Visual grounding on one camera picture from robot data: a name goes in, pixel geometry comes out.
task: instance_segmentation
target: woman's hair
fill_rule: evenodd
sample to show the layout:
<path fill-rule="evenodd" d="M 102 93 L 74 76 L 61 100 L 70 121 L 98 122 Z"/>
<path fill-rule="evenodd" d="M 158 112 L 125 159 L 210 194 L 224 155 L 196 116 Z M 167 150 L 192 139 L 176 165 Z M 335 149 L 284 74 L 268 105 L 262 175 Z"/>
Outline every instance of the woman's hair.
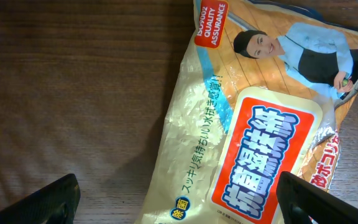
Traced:
<path fill-rule="evenodd" d="M 251 40 L 251 38 L 254 35 L 257 35 L 257 34 L 267 35 L 265 32 L 260 31 L 260 30 L 247 30 L 247 31 L 241 31 L 240 33 L 238 33 L 236 38 L 234 38 L 234 42 L 233 42 L 235 53 L 239 53 L 242 56 L 247 57 L 247 58 L 257 59 L 255 57 L 249 55 L 247 52 L 247 46 L 248 46 L 249 41 Z"/>

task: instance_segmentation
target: black apron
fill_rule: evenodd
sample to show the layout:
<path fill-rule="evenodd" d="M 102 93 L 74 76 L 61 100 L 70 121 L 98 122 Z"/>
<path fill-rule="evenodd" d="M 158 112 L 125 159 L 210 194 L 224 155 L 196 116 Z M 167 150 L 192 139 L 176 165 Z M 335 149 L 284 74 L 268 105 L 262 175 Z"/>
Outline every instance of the black apron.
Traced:
<path fill-rule="evenodd" d="M 302 47 L 293 40 L 291 41 L 303 49 L 298 69 L 294 69 L 309 82 L 325 83 L 334 86 L 335 76 L 339 72 L 336 52 L 328 54 L 318 53 Z M 358 79 L 358 49 L 351 50 L 351 55 L 353 58 L 352 81 L 355 82 Z"/>

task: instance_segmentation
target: plastic package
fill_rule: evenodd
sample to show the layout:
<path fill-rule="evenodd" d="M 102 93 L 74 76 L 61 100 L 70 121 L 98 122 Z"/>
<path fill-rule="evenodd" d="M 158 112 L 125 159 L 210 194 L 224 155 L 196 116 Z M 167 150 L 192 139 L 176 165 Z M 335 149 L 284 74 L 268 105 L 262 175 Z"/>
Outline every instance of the plastic package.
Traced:
<path fill-rule="evenodd" d="M 283 223 L 284 170 L 328 190 L 358 92 L 358 32 L 267 3 L 194 1 L 196 31 L 135 223 Z"/>

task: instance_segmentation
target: dark brown wooden surface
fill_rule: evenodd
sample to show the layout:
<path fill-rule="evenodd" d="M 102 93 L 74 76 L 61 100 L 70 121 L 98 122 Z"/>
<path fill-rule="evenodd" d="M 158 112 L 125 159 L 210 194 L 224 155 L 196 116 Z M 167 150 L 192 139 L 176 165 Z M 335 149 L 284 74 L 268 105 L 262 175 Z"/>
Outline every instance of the dark brown wooden surface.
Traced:
<path fill-rule="evenodd" d="M 358 1 L 302 4 L 358 27 Z M 76 223 L 133 223 L 193 31 L 187 0 L 0 1 L 0 209 L 75 173 Z M 358 98 L 341 137 L 358 207 Z"/>

